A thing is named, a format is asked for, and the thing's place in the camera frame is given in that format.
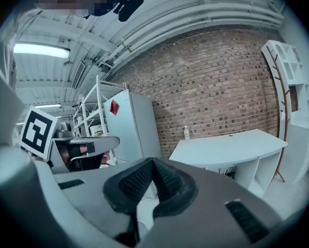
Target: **white desk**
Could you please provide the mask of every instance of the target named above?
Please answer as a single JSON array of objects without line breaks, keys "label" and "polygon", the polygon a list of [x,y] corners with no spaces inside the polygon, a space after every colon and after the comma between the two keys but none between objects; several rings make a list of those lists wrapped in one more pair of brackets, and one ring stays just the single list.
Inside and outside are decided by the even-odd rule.
[{"label": "white desk", "polygon": [[261,130],[180,140],[169,160],[208,169],[236,166],[235,181],[263,196],[286,142]]}]

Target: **white bottle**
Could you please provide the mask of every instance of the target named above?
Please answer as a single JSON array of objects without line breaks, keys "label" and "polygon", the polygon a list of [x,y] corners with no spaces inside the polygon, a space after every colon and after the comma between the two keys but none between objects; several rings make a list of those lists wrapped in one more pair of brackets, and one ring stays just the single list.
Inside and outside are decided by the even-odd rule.
[{"label": "white bottle", "polygon": [[184,138],[186,140],[190,139],[190,131],[189,131],[189,128],[187,126],[184,126]]}]

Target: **ceiling vent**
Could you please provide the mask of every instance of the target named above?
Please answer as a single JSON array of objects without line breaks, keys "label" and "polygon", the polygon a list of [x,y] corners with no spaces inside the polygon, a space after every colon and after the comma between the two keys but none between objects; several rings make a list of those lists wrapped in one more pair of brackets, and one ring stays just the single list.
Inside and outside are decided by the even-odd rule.
[{"label": "ceiling vent", "polygon": [[80,78],[81,78],[85,68],[86,68],[86,65],[83,63],[83,61],[80,61],[79,65],[76,69],[74,79],[72,81],[72,88],[74,88],[74,89],[77,88],[77,84],[80,81]]}]

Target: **desk top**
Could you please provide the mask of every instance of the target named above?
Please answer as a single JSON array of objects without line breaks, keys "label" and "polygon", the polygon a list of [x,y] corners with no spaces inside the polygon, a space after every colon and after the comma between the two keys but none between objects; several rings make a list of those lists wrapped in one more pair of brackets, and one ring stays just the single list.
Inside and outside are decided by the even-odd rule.
[{"label": "desk top", "polygon": [[233,165],[270,156],[286,142],[261,130],[208,138],[182,139],[169,160],[191,165]]}]

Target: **fluorescent light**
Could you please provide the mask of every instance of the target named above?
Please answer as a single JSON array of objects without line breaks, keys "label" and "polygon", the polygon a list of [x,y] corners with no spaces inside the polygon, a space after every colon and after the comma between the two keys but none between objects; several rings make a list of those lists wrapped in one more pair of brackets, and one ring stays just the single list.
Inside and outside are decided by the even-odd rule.
[{"label": "fluorescent light", "polygon": [[17,43],[14,46],[14,53],[28,53],[28,54],[40,54],[47,56],[54,56],[67,59],[70,55],[70,49],[56,47],[46,44],[33,44],[33,43]]},{"label": "fluorescent light", "polygon": [[44,109],[46,107],[61,107],[61,104],[51,104],[51,105],[36,105],[37,109]]}]

